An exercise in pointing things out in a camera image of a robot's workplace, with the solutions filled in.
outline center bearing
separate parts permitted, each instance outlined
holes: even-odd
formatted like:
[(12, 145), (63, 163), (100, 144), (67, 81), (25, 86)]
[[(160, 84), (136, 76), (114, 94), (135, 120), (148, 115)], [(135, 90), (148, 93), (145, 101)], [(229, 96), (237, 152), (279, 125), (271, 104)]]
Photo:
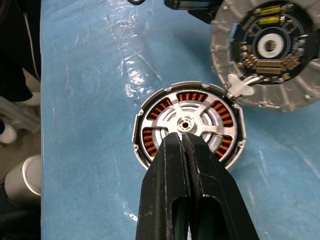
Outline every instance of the center bearing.
[(177, 129), (182, 133), (193, 133), (196, 128), (195, 121), (190, 116), (183, 116), (179, 118)]

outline white wire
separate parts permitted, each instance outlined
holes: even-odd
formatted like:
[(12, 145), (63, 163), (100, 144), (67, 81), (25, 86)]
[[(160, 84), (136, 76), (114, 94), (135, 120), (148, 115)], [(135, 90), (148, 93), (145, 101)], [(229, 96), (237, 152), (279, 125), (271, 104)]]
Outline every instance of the white wire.
[(38, 78), (38, 80), (40, 80), (40, 77), (39, 77), (38, 71), (37, 71), (37, 67), (36, 67), (35, 54), (34, 54), (34, 45), (32, 43), (32, 37), (31, 37), (30, 28), (29, 28), (29, 22), (28, 22), (27, 13), (24, 12), (23, 16), (24, 16), (24, 21), (25, 21), (25, 25), (26, 25), (26, 30), (28, 31), (29, 41), (30, 41), (30, 49), (31, 49), (33, 68), (34, 68), (36, 77)]
[(250, 85), (250, 84), (253, 84), (254, 82), (257, 82), (257, 81), (259, 81), (261, 78), (260, 77), (254, 77), (254, 78), (252, 78), (252, 79), (249, 79), (249, 80), (247, 80), (244, 84), (245, 85)]

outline screw hole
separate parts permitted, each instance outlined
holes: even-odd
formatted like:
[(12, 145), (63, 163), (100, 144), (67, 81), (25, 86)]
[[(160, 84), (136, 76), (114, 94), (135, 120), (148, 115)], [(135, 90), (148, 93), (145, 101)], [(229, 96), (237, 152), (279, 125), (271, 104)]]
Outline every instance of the screw hole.
[(182, 123), (182, 127), (184, 127), (185, 129), (189, 126), (189, 124), (187, 122)]

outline metal bracket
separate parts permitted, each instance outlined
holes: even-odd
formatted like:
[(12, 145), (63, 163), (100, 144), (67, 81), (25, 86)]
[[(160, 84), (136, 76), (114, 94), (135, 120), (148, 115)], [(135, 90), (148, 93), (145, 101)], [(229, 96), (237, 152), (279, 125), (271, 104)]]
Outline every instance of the metal bracket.
[(227, 89), (226, 96), (229, 99), (238, 98), (240, 95), (251, 96), (255, 93), (255, 90), (253, 87), (251, 87), (249, 85), (253, 84), (254, 82), (257, 82), (259, 80), (261, 80), (261, 77), (259, 77), (257, 75), (251, 75), (251, 76), (247, 77), (246, 79), (241, 80), (237, 75), (229, 74), (227, 84), (230, 87), (229, 87), (229, 89)]

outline clear plastic film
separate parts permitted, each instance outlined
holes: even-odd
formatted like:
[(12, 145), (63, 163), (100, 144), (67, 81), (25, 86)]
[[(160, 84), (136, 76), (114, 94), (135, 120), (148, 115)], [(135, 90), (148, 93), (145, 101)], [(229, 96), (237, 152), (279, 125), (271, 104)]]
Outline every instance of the clear plastic film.
[[(135, 115), (173, 83), (221, 85), (211, 36), (160, 0), (42, 1), (44, 240), (135, 239), (146, 173)], [(262, 240), (320, 235), (319, 108), (243, 109), (247, 142), (232, 175)]]

